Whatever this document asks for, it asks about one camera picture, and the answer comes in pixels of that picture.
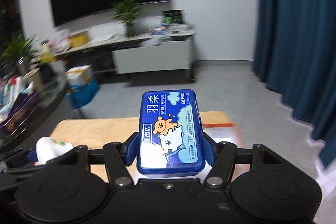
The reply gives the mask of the white plastic bottle green logo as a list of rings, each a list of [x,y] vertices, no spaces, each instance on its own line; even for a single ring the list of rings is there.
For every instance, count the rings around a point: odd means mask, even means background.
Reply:
[[[38,163],[45,165],[48,161],[64,155],[74,148],[71,143],[57,142],[51,137],[40,138],[35,146]]]

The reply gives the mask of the blue dental floss box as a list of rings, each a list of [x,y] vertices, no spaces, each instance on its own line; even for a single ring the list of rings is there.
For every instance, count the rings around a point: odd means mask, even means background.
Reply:
[[[203,128],[193,90],[143,93],[138,133],[139,173],[178,177],[204,169]]]

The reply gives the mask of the orange and white tray box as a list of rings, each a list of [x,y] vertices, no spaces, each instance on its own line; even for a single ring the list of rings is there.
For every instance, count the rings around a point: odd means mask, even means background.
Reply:
[[[235,123],[209,123],[203,126],[203,131],[215,142],[226,141],[243,148],[243,139]]]

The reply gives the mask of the purple storage box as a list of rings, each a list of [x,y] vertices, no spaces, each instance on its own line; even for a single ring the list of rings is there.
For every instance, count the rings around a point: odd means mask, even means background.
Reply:
[[[41,98],[38,91],[25,94],[25,99],[14,110],[10,111],[7,118],[1,122],[1,137],[10,136],[39,106]]]

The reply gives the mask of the blue plastic bag on floor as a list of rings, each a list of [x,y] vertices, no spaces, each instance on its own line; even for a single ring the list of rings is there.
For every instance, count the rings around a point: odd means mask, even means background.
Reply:
[[[100,90],[96,77],[90,80],[86,85],[72,86],[66,92],[66,96],[72,108],[79,109],[89,104]]]

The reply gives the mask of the black round glass side table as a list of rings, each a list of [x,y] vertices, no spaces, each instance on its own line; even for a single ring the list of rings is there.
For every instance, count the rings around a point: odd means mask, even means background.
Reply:
[[[68,84],[64,76],[57,76],[45,84],[38,94],[40,104],[28,112],[27,118],[10,135],[1,129],[1,153],[16,148],[34,148],[37,140],[50,136],[58,123],[73,118],[73,110],[67,99]]]

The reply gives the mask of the cardboard box on floor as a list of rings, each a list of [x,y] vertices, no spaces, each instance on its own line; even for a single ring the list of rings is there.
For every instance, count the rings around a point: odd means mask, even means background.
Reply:
[[[69,87],[85,86],[93,79],[93,69],[91,65],[73,67],[65,72]]]

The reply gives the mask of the beige paper cup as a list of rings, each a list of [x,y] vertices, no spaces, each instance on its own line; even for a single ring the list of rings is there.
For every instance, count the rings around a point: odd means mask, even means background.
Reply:
[[[26,75],[23,76],[26,83],[33,83],[33,88],[38,92],[43,92],[45,89],[44,83],[42,81],[41,71],[39,68],[35,68]]]

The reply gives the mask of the white TV cabinet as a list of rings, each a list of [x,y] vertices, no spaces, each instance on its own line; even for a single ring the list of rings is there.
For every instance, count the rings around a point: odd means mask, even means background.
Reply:
[[[131,38],[122,35],[89,42],[56,56],[72,67],[92,65],[96,74],[184,71],[187,80],[193,83],[195,34],[196,30],[187,25],[172,25],[158,33],[148,32]]]

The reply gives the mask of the green plant in metal pot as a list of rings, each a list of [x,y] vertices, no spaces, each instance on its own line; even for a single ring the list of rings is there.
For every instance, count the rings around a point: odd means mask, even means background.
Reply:
[[[35,35],[25,38],[23,33],[15,34],[11,37],[7,47],[1,53],[1,65],[6,75],[12,76],[18,71],[17,63],[21,58],[28,62],[36,55],[37,50],[33,50]]]

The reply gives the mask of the white router with antennas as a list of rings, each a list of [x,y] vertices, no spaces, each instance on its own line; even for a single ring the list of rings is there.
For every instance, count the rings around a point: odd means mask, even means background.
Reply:
[[[98,43],[110,40],[125,33],[125,26],[119,22],[108,22],[95,25],[89,29],[90,43]]]

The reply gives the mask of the yellow box on cabinet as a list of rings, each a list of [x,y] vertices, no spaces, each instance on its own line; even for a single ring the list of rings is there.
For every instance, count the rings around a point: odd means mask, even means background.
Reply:
[[[70,47],[76,48],[79,46],[83,46],[89,42],[88,31],[78,32],[69,37],[70,39]]]

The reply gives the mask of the dark blue curtain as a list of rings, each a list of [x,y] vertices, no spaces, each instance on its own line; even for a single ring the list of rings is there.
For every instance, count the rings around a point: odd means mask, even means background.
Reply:
[[[259,0],[253,72],[335,161],[335,0]]]

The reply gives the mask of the white plastic bag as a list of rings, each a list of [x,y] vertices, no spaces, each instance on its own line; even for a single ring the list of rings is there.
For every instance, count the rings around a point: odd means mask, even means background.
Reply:
[[[52,53],[65,52],[71,47],[70,43],[71,32],[69,29],[58,31],[52,36],[47,45]]]

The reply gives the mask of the green and black display box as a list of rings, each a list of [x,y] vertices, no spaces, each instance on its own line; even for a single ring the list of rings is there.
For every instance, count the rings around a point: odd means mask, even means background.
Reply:
[[[183,10],[165,10],[162,12],[163,21],[167,24],[184,24]]]

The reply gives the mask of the potted bamboo plant on cabinet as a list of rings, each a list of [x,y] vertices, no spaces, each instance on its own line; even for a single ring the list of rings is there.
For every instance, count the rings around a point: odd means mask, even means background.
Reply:
[[[126,26],[128,38],[136,36],[134,21],[141,15],[141,0],[119,0],[113,5],[113,19],[119,20]]]

